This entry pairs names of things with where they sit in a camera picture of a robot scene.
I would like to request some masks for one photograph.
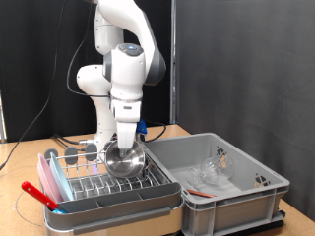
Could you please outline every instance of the red handle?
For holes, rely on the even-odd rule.
[[[55,210],[58,207],[58,205],[53,200],[51,200],[48,196],[46,196],[37,187],[29,183],[28,181],[22,184],[22,189],[37,200],[39,200],[41,203],[45,204],[48,208]]]
[[[206,198],[214,198],[214,197],[216,197],[216,195],[209,195],[209,194],[198,192],[198,191],[194,191],[194,190],[187,190],[187,191],[190,194],[192,194],[192,195],[198,195],[198,196],[201,196],[201,197],[206,197]]]

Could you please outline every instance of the black backdrop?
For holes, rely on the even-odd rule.
[[[19,139],[47,99],[53,73],[57,30],[63,0],[0,1],[0,89],[9,142]],[[137,0],[146,12],[155,33],[159,50],[167,66],[162,82],[144,87],[142,116],[168,123],[169,63],[171,41],[171,1]],[[84,37],[90,4],[69,0],[61,29],[56,83],[44,113],[25,140],[96,132],[95,107],[88,97],[70,93],[66,74],[70,60]],[[138,42],[130,32],[126,42]],[[89,36],[74,63],[71,87],[80,91],[76,74],[80,67],[102,64],[95,50],[94,14]]]
[[[176,15],[179,125],[281,174],[313,220],[314,13],[313,0],[180,0]]]

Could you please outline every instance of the wooden table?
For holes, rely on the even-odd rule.
[[[148,139],[155,137],[161,131],[161,127],[149,128]],[[177,125],[167,127],[167,131],[162,138],[189,135],[185,130]],[[91,139],[93,135],[71,137],[77,141]],[[13,143],[0,145],[0,162],[4,162]],[[16,210],[16,201],[21,194],[21,184],[28,180],[39,187],[36,170],[37,154],[44,153],[48,148],[56,148],[59,153],[64,152],[64,148],[53,140],[37,140],[22,142],[11,156],[7,166],[0,172],[0,235],[6,236],[43,236],[43,215],[42,204],[31,196],[23,194],[19,199],[19,213],[32,223],[32,225],[21,219]],[[286,212],[284,219],[285,226],[278,229],[269,230],[256,236],[308,236],[315,235],[315,223],[290,206],[284,201],[280,203],[280,209]]]

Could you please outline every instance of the stainless steel bowl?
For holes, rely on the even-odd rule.
[[[107,171],[118,178],[132,178],[138,175],[145,166],[145,152],[138,143],[127,150],[125,157],[120,157],[117,141],[113,142],[105,156]]]

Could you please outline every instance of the black cable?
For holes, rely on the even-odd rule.
[[[163,131],[162,131],[158,136],[156,136],[155,138],[153,138],[153,139],[151,139],[151,140],[144,141],[144,143],[153,142],[153,141],[157,140],[159,137],[161,137],[161,136],[165,133],[165,131],[166,131],[166,126],[165,126],[164,124],[162,124],[162,123],[160,123],[160,122],[156,122],[156,121],[151,121],[151,120],[148,120],[148,119],[144,119],[144,118],[142,118],[142,119],[143,119],[144,121],[148,122],[148,123],[151,123],[151,124],[154,124],[154,125],[160,125],[160,126],[163,126],[163,127],[164,127]]]
[[[72,144],[72,145],[78,145],[79,142],[75,142],[75,141],[69,141],[63,137],[61,137],[60,135],[57,135],[57,134],[54,134],[51,139],[54,139],[56,142],[58,142],[59,144],[61,144],[62,146],[64,146],[65,148],[68,148],[69,146],[66,145],[65,143],[63,143],[61,140],[69,143],[69,144]],[[86,151],[85,148],[80,148],[80,149],[77,149],[77,151]]]
[[[77,48],[75,54],[72,57],[72,60],[70,62],[69,65],[69,69],[68,69],[68,74],[67,74],[67,88],[70,92],[78,94],[78,95],[83,95],[83,96],[89,96],[89,97],[110,97],[110,95],[90,95],[90,94],[86,94],[86,93],[82,93],[82,92],[78,92],[78,91],[74,91],[70,88],[69,85],[69,78],[70,78],[70,73],[71,73],[71,68],[73,66],[73,62],[77,57],[77,54],[79,52],[79,50],[81,49],[82,45],[84,44],[84,42],[86,41],[86,38],[88,36],[88,32],[89,32],[89,25],[90,25],[90,19],[91,19],[91,11],[92,11],[92,5],[93,5],[93,0],[91,0],[91,4],[90,4],[90,11],[89,11],[89,16],[88,16],[88,24],[87,24],[87,29],[86,29],[86,33],[85,33],[85,37],[83,38],[82,42],[80,43],[79,47]]]
[[[56,137],[56,138],[58,138],[58,139],[61,139],[61,140],[63,140],[64,142],[67,142],[68,144],[71,144],[71,145],[79,145],[79,142],[67,140],[66,138],[63,138],[62,136],[60,136],[60,135],[58,135],[58,134],[54,134],[53,137]]]
[[[2,163],[0,165],[0,171],[4,168],[4,166],[8,163],[13,151],[15,150],[15,148],[18,146],[18,144],[21,142],[21,140],[24,138],[24,136],[28,133],[28,131],[30,130],[30,128],[32,127],[32,125],[36,122],[36,120],[38,119],[38,117],[42,114],[42,112],[44,111],[44,109],[47,107],[47,104],[50,100],[50,97],[52,95],[52,90],[53,90],[53,85],[55,83],[55,78],[56,78],[56,69],[57,69],[57,59],[58,59],[58,50],[59,50],[59,42],[60,42],[60,31],[61,31],[61,22],[62,22],[62,18],[63,18],[63,13],[64,13],[64,8],[66,3],[68,2],[68,0],[65,0],[62,8],[61,8],[61,14],[60,14],[60,20],[59,20],[59,26],[58,26],[58,36],[57,36],[57,46],[56,46],[56,52],[55,52],[55,60],[54,60],[54,68],[53,68],[53,76],[52,76],[52,82],[51,82],[51,87],[50,87],[50,91],[49,91],[49,95],[48,98],[46,100],[46,103],[44,104],[44,106],[42,107],[42,109],[40,110],[40,112],[38,113],[38,115],[33,119],[33,121],[31,122],[31,124],[28,126],[28,128],[24,131],[24,133],[22,134],[22,136],[20,137],[20,139],[18,140],[18,142],[13,146],[12,150],[10,151],[7,160]]]
[[[24,193],[24,191],[22,191],[22,193],[19,195],[19,197],[17,198],[17,201],[16,201],[16,210],[17,210],[17,213],[18,215],[20,216],[20,218],[22,218],[24,221],[26,221],[27,223],[30,223],[30,224],[33,224],[33,225],[36,225],[36,226],[41,226],[40,224],[36,224],[36,223],[32,223],[30,222],[28,219],[25,219],[20,213],[19,213],[19,209],[18,209],[18,202],[19,202],[19,199],[21,197],[21,195]]]
[[[67,148],[68,146],[63,143],[61,140],[59,140],[57,137],[51,136],[51,139],[57,141],[59,144],[61,144],[63,147]]]

